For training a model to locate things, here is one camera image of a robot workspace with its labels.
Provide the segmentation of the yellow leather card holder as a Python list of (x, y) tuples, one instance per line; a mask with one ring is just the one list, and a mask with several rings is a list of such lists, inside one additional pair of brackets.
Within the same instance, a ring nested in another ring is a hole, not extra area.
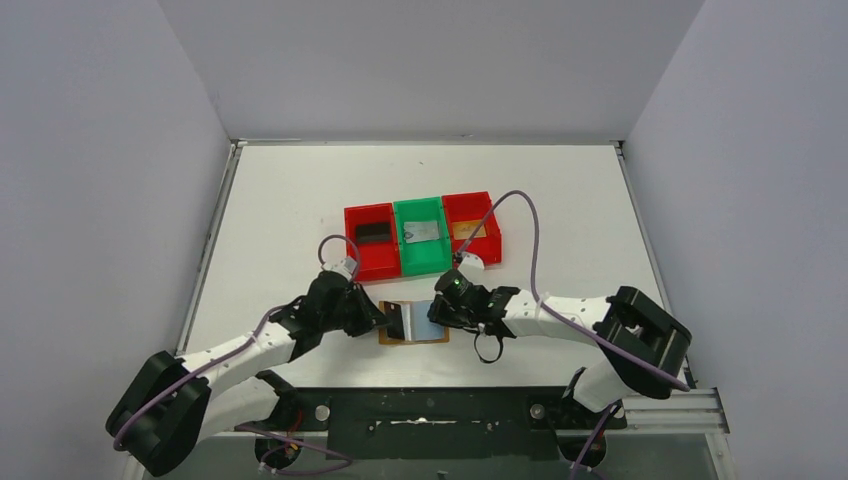
[[(380, 301), (378, 304), (383, 312), (385, 302), (390, 301)], [(400, 341), (388, 338), (385, 327), (378, 330), (378, 343), (389, 346), (447, 343), (450, 340), (448, 328), (430, 322), (428, 319), (427, 313), (432, 302), (432, 300), (394, 302), (403, 305), (405, 339)]]

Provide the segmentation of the green plastic bin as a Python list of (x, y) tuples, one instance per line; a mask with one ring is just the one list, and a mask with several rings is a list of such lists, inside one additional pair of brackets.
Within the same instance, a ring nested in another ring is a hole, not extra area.
[(402, 275), (434, 274), (452, 265), (451, 240), (442, 199), (393, 203)]

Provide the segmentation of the red bin with black card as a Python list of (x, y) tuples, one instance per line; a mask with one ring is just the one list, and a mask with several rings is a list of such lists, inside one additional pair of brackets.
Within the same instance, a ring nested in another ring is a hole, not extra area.
[(346, 236), (359, 251), (358, 281), (382, 281), (402, 275), (391, 203), (346, 207), (344, 225)]

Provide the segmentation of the red bin with gold card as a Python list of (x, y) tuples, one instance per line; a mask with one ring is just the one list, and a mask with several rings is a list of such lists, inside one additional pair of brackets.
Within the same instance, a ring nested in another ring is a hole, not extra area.
[[(456, 253), (483, 220), (493, 202), (486, 191), (444, 195), (441, 200), (448, 226), (451, 252)], [(502, 233), (495, 214), (483, 223), (466, 253), (477, 255), (486, 266), (502, 262)]]

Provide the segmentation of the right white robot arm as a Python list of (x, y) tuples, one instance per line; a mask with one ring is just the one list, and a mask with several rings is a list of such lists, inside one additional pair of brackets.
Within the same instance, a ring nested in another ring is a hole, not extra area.
[(590, 425), (628, 395), (663, 400), (689, 388), (679, 374), (691, 332), (635, 287), (611, 296), (544, 298), (518, 287), (487, 289), (452, 269), (434, 290), (428, 318), (438, 325), (499, 342), (545, 337), (596, 346), (602, 360), (576, 373), (562, 400), (575, 426)]

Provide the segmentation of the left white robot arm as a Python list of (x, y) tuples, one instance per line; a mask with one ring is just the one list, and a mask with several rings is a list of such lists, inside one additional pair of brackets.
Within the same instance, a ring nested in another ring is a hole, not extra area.
[(161, 476), (200, 441), (216, 398), (248, 380), (264, 384), (274, 367), (317, 348), (329, 332), (359, 337), (388, 323), (361, 284), (323, 271), (305, 294), (270, 308), (254, 330), (240, 337), (183, 357), (167, 351), (151, 355), (105, 429), (114, 450), (130, 453), (149, 473)]

